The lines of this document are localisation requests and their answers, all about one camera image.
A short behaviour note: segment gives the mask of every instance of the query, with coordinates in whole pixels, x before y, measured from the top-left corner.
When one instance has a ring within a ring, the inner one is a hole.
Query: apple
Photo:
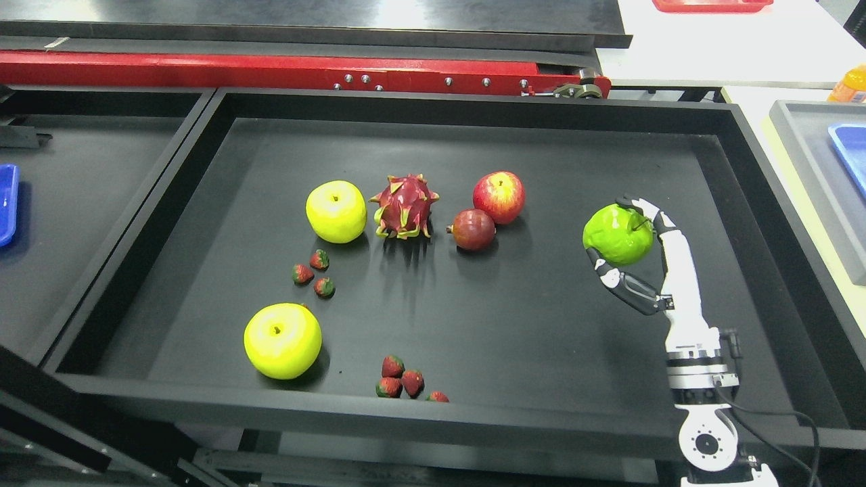
[[[490,215],[496,224],[513,222],[526,201],[523,182],[508,171],[491,172],[472,191],[472,205]]]
[[[584,248],[598,250],[614,266],[629,265],[646,256],[655,232],[646,217],[620,205],[596,211],[584,226]]]
[[[262,308],[243,330],[249,361],[273,379],[294,379],[306,372],[321,346],[319,321],[300,304],[282,302]]]
[[[329,181],[307,196],[307,220],[322,240],[347,244],[364,233],[367,202],[356,185]]]

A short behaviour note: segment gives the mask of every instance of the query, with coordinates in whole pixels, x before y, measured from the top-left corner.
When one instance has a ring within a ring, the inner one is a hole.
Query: red apple
[[[490,215],[496,224],[513,222],[526,201],[523,182],[508,171],[491,172],[472,191],[472,205]]]

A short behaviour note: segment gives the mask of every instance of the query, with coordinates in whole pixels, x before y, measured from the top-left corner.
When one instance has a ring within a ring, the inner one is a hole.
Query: black cable
[[[784,456],[785,458],[788,458],[796,466],[805,470],[806,473],[809,474],[809,483],[807,484],[808,487],[813,487],[813,486],[821,487],[821,480],[818,478],[818,462],[819,462],[820,455],[821,455],[821,443],[820,443],[820,440],[818,438],[818,427],[815,426],[815,421],[813,421],[812,418],[810,418],[808,415],[803,414],[802,412],[799,412],[799,411],[773,412],[773,411],[756,411],[753,409],[747,409],[743,406],[740,406],[740,405],[734,403],[734,401],[732,399],[729,399],[728,397],[726,397],[725,394],[721,391],[720,387],[721,387],[721,383],[714,382],[713,389],[715,390],[716,395],[718,395],[718,397],[721,400],[723,400],[724,402],[728,403],[731,406],[731,408],[732,408],[731,409],[731,416],[733,416],[734,419],[736,419],[737,422],[743,426],[743,428],[745,428],[755,438],[757,438],[758,440],[763,442],[765,445],[769,446],[775,452],[779,453],[780,455]],[[756,432],[754,430],[754,428],[752,428],[749,424],[747,424],[745,421],[743,421],[743,419],[737,414],[737,411],[746,412],[748,414],[758,414],[758,415],[762,415],[762,416],[795,416],[797,418],[802,419],[806,424],[809,425],[809,427],[811,428],[811,432],[812,432],[812,462],[811,462],[811,467],[809,465],[803,463],[803,461],[801,461],[799,458],[794,457],[788,451],[783,450],[782,448],[780,448],[779,446],[770,442],[769,440],[764,438],[761,434]]]

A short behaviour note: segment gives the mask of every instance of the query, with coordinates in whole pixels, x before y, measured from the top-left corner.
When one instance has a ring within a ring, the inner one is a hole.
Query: blue tray
[[[0,164],[0,247],[15,235],[16,208],[18,207],[18,166]]]
[[[866,124],[839,123],[831,125],[828,131],[860,196],[866,198]]]

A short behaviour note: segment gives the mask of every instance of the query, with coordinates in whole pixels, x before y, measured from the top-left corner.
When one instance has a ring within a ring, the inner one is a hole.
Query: robotic hand
[[[645,315],[662,311],[670,321],[665,341],[668,383],[675,407],[688,412],[679,432],[680,449],[689,463],[688,477],[682,479],[681,486],[778,487],[770,468],[741,450],[734,423],[724,413],[731,406],[716,392],[716,387],[735,390],[740,379],[728,372],[719,329],[709,327],[703,318],[688,240],[668,215],[649,201],[626,196],[618,198],[617,204],[652,222],[662,245],[665,277],[661,291],[613,267],[598,250],[591,247],[586,253],[613,295]]]

